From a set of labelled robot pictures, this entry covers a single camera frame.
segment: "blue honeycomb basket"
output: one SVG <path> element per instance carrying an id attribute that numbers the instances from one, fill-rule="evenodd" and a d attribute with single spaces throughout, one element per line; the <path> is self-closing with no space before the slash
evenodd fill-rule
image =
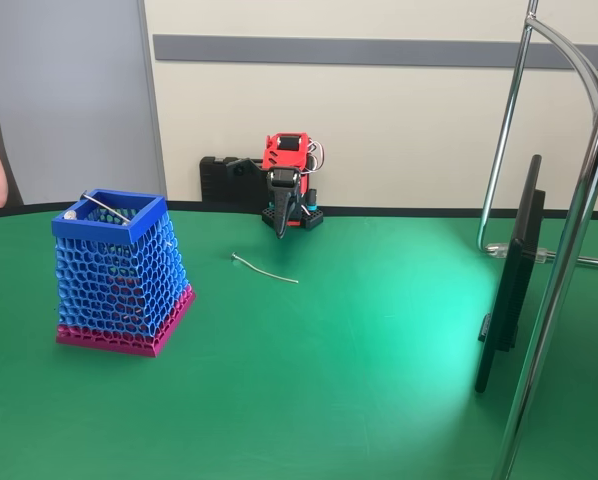
<path id="1" fill-rule="evenodd" d="M 94 190 L 52 221 L 57 342 L 156 356 L 195 293 L 162 196 Z"/>

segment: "green tabletop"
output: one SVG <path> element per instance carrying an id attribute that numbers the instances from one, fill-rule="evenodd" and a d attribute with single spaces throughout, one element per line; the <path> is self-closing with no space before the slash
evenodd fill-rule
<path id="1" fill-rule="evenodd" d="M 198 297 L 151 359 L 55 343 L 53 215 L 0 218 L 0 479 L 490 478 L 550 266 L 476 395 L 503 265 L 477 219 L 332 217 L 279 241 L 254 215 L 171 212 Z M 513 478 L 598 479 L 598 270 L 575 273 Z"/>

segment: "metal rod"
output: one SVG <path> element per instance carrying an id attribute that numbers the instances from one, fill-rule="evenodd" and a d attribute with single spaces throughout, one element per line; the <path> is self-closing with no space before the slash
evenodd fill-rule
<path id="1" fill-rule="evenodd" d="M 501 131 L 499 133 L 499 140 L 497 141 L 497 149 L 495 151 L 495 158 L 492 163 L 492 170 L 490 172 L 490 179 L 488 180 L 488 189 L 486 190 L 486 198 L 483 203 L 483 210 L 481 211 L 481 219 L 479 221 L 479 230 L 477 232 L 477 248 L 484 253 L 493 254 L 485 245 L 486 228 L 488 220 L 490 219 L 490 212 L 492 210 L 492 202 L 494 200 L 495 191 L 497 189 L 497 181 L 501 172 L 501 164 L 506 150 L 506 143 L 510 133 L 510 126 L 512 123 L 512 116 L 521 85 L 521 78 L 523 69 L 530 45 L 530 37 L 533 29 L 537 29 L 544 37 L 550 40 L 561 51 L 568 61 L 573 65 L 579 76 L 581 77 L 588 97 L 593 108 L 594 114 L 598 111 L 598 71 L 592 66 L 590 61 L 583 55 L 577 47 L 575 47 L 570 40 L 564 37 L 551 27 L 536 19 L 538 0 L 530 0 L 528 9 L 526 11 L 526 20 L 524 22 L 524 30 L 521 35 L 521 42 L 519 43 L 519 51 L 517 53 L 517 61 L 515 69 L 512 74 L 512 82 L 510 84 L 510 92 L 508 93 L 508 101 L 506 102 L 506 109 L 503 116 Z M 548 260 L 554 259 L 554 252 L 548 252 Z M 580 265 L 589 267 L 598 267 L 598 258 L 581 257 L 577 260 Z"/>
<path id="2" fill-rule="evenodd" d="M 550 40 L 563 53 L 564 57 L 568 59 L 572 67 L 579 74 L 583 86 L 586 88 L 594 116 L 598 110 L 598 71 L 570 40 L 554 28 L 540 22 L 534 16 L 526 19 L 526 25 L 530 25 L 537 33 Z"/>
<path id="3" fill-rule="evenodd" d="M 588 149 L 577 180 L 566 224 L 554 259 L 548 286 L 544 292 L 537 323 L 532 333 L 521 378 L 512 403 L 503 437 L 501 453 L 493 472 L 493 480 L 510 478 L 512 466 L 532 404 L 536 385 L 544 366 L 550 340 L 563 306 L 570 280 L 581 251 L 581 245 L 598 195 L 598 112 L 595 116 Z"/>
<path id="4" fill-rule="evenodd" d="M 95 202 L 97 205 L 99 205 L 102 208 L 105 208 L 106 210 L 108 210 L 110 213 L 112 213 L 113 215 L 116 215 L 117 217 L 119 217 L 121 220 L 123 220 L 124 225 L 128 225 L 130 223 L 130 220 L 126 217 L 124 217 L 123 215 L 121 215 L 119 212 L 117 212 L 115 209 L 110 208 L 108 205 L 106 205 L 105 203 L 101 203 L 99 200 L 97 200 L 96 198 L 91 197 L 90 195 L 87 195 L 86 192 L 83 192 L 81 194 L 82 197 L 84 197 L 87 200 L 90 200 L 91 202 Z"/>
<path id="5" fill-rule="evenodd" d="M 530 0 L 528 3 L 526 17 L 535 15 L 537 11 L 537 2 L 538 0 Z M 517 103 L 517 95 L 519 94 L 519 86 L 521 85 L 523 67 L 526 63 L 526 56 L 528 54 L 531 36 L 532 27 L 529 25 L 524 25 L 523 33 L 521 34 L 521 42 L 519 43 L 519 51 L 517 52 L 517 61 L 515 62 L 515 69 L 512 74 L 512 83 L 510 84 L 508 101 L 506 102 L 506 110 L 503 115 L 501 131 L 499 132 L 499 140 L 497 141 L 495 159 L 492 163 L 492 170 L 490 171 L 490 180 L 488 180 L 488 190 L 486 191 L 486 198 L 483 202 L 481 221 L 479 222 L 477 248 L 482 252 L 487 252 L 484 245 L 486 225 L 488 223 L 488 218 L 490 217 L 490 210 L 492 209 L 492 201 L 495 196 L 495 189 L 497 188 L 497 180 L 499 179 L 499 171 L 501 170 L 501 163 L 503 162 L 503 154 L 506 151 L 506 142 L 508 141 L 508 134 L 510 133 L 510 124 L 512 123 L 512 115 L 515 111 L 515 104 Z"/>
<path id="6" fill-rule="evenodd" d="M 232 255 L 230 255 L 230 258 L 232 258 L 233 260 L 237 260 L 237 261 L 243 263 L 247 267 L 252 268 L 255 272 L 261 273 L 262 275 L 266 275 L 268 277 L 276 278 L 277 280 L 281 280 L 283 282 L 299 283 L 299 280 L 293 280 L 292 278 L 280 277 L 279 275 L 273 275 L 272 273 L 268 273 L 265 270 L 261 270 L 260 268 L 255 267 L 252 263 L 250 263 L 250 262 L 244 260 L 243 258 L 241 258 L 235 252 L 232 252 Z"/>
<path id="7" fill-rule="evenodd" d="M 550 250 L 548 250 L 548 253 L 546 254 L 546 259 L 551 262 L 554 262 L 555 255 L 555 252 L 551 252 Z M 587 267 L 598 267 L 598 258 L 581 256 L 577 259 L 577 263 L 579 265 Z"/>

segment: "white cable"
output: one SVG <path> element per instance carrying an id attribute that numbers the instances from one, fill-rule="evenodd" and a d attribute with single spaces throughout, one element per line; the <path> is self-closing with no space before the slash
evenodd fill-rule
<path id="1" fill-rule="evenodd" d="M 277 280 L 282 280 L 284 282 L 299 283 L 299 280 L 293 280 L 291 278 L 278 277 L 277 275 L 273 275 L 272 273 L 264 272 L 263 270 L 260 270 L 259 268 L 255 267 L 252 263 L 245 261 L 243 258 L 241 258 L 239 255 L 237 255 L 235 252 L 232 252 L 232 255 L 230 255 L 230 258 L 232 258 L 233 260 L 239 260 L 241 263 L 243 263 L 247 267 L 252 268 L 255 272 L 259 272 L 259 273 L 261 273 L 263 275 L 266 275 L 268 277 L 276 278 Z"/>
<path id="2" fill-rule="evenodd" d="M 319 153 L 320 153 L 320 155 L 319 155 L 320 161 L 317 161 L 317 158 L 312 154 L 312 152 L 314 152 L 317 148 L 319 149 Z M 323 145 L 321 145 L 320 142 L 310 139 L 310 144 L 308 145 L 308 154 L 314 159 L 315 167 L 312 169 L 306 168 L 302 172 L 303 175 L 308 175 L 310 173 L 315 173 L 316 171 L 321 170 L 321 167 L 323 167 L 324 163 L 326 163 L 326 152 L 323 148 Z"/>

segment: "gray wall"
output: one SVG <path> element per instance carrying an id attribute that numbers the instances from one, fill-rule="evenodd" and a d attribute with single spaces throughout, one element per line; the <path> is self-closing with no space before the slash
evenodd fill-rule
<path id="1" fill-rule="evenodd" d="M 141 5 L 0 0 L 0 118 L 25 203 L 165 193 Z"/>

